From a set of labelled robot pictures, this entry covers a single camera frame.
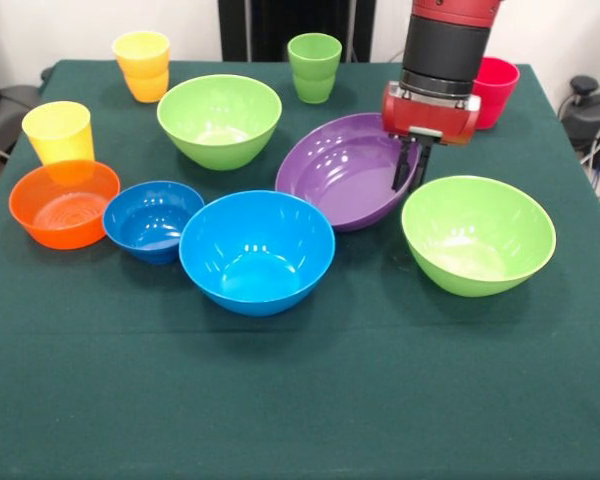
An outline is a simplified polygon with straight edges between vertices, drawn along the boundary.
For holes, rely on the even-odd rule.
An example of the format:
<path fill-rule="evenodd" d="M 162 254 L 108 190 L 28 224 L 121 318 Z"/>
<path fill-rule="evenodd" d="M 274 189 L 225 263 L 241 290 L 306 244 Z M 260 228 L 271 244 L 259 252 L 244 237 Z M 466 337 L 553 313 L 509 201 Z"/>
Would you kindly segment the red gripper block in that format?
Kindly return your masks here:
<path fill-rule="evenodd" d="M 481 98 L 470 94 L 463 99 L 443 99 L 403 89 L 397 81 L 385 87 L 382 103 L 384 130 L 400 136 L 400 152 L 391 188 L 400 190 L 409 174 L 413 139 L 425 136 L 445 145 L 466 145 L 473 137 L 481 109 Z M 419 144 L 412 188 L 418 189 L 426 175 L 432 142 Z"/>

